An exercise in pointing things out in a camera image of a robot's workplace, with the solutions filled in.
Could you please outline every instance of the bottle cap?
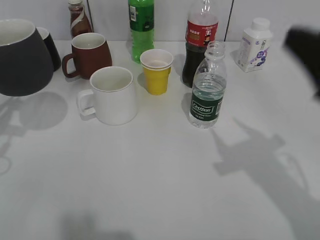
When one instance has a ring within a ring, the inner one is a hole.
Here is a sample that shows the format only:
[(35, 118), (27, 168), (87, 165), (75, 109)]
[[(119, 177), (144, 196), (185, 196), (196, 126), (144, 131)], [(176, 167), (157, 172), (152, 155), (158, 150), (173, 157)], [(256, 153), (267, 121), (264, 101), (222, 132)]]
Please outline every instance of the bottle cap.
[(205, 51), (205, 57), (209, 59), (223, 59), (225, 57), (226, 45), (220, 41), (211, 41)]
[(83, 0), (68, 0), (69, 4), (81, 4)]
[(251, 28), (254, 31), (267, 31), (270, 28), (270, 21), (266, 18), (257, 17), (253, 19)]

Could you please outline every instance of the yellow cup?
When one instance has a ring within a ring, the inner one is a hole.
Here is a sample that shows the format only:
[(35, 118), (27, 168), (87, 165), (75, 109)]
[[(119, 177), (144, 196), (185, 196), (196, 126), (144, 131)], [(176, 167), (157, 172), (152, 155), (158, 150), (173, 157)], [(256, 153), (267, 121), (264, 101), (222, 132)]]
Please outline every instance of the yellow cup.
[(141, 55), (140, 62), (145, 75), (146, 88), (151, 95), (167, 92), (173, 61), (174, 56), (162, 49), (151, 49)]
[(171, 67), (164, 70), (154, 70), (143, 67), (143, 71), (146, 88), (151, 95), (161, 95), (167, 92)]

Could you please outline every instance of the black mug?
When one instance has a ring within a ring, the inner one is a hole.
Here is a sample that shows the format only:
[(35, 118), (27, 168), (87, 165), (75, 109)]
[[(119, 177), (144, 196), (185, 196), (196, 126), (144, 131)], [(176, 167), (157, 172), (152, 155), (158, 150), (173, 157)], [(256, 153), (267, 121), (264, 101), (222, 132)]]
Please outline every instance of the black mug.
[(23, 19), (0, 21), (0, 94), (34, 94), (51, 81), (54, 66), (35, 25)]
[(55, 45), (54, 40), (51, 37), (51, 34), (49, 31), (43, 27), (37, 27), (36, 28), (38, 32), (40, 33), (44, 44), (46, 45), (46, 48), (48, 49), (50, 55), (51, 55), (51, 60), (53, 63), (53, 71), (57, 71), (61, 67), (61, 58), (59, 56), (57, 47)]

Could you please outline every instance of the plastic bottle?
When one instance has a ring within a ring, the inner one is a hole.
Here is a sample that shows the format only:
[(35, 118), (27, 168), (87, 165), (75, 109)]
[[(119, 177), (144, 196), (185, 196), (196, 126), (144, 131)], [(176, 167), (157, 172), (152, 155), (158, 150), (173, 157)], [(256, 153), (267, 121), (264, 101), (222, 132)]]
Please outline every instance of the plastic bottle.
[(192, 88), (197, 67), (205, 58), (209, 42), (216, 39), (218, 9), (213, 0), (195, 0), (188, 14), (186, 29), (186, 59), (183, 83)]
[(72, 38), (80, 34), (92, 33), (83, 0), (68, 0), (68, 2), (71, 14), (70, 29)]
[(225, 44), (218, 41), (210, 42), (205, 59), (196, 70), (189, 121), (198, 128), (211, 128), (218, 120), (227, 86), (224, 58)]
[(270, 21), (255, 18), (251, 27), (244, 30), (236, 64), (244, 72), (260, 70), (265, 65), (273, 34), (269, 30)]
[(154, 48), (155, 0), (128, 0), (132, 34), (132, 60), (140, 63), (140, 55)]

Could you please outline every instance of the green bottle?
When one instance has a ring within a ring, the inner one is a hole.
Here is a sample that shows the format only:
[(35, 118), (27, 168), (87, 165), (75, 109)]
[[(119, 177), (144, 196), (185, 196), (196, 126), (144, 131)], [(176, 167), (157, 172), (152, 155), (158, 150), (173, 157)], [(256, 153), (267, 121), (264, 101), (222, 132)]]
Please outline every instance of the green bottle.
[(154, 48), (155, 0), (128, 0), (132, 34), (132, 60), (140, 63), (140, 55)]

